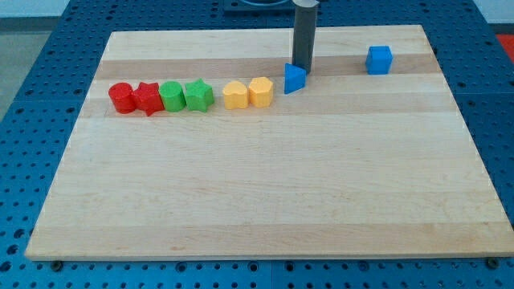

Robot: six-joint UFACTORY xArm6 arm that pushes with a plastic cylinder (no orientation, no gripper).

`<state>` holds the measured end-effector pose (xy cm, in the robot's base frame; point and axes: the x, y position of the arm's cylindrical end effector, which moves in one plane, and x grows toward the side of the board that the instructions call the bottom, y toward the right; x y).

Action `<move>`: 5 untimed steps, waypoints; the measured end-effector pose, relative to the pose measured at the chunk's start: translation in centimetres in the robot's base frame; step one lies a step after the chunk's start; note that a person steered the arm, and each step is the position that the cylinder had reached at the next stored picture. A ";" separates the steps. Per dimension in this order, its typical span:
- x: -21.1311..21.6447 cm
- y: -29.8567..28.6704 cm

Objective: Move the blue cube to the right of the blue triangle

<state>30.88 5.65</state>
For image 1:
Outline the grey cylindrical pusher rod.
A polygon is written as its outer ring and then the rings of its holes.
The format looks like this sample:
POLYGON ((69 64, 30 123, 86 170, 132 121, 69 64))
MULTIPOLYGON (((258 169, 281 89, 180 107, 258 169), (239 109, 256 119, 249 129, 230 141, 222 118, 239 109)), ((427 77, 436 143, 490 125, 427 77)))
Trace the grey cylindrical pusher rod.
POLYGON ((303 68, 307 74, 312 68, 319 2, 293 0, 295 19, 293 27, 292 64, 303 68))

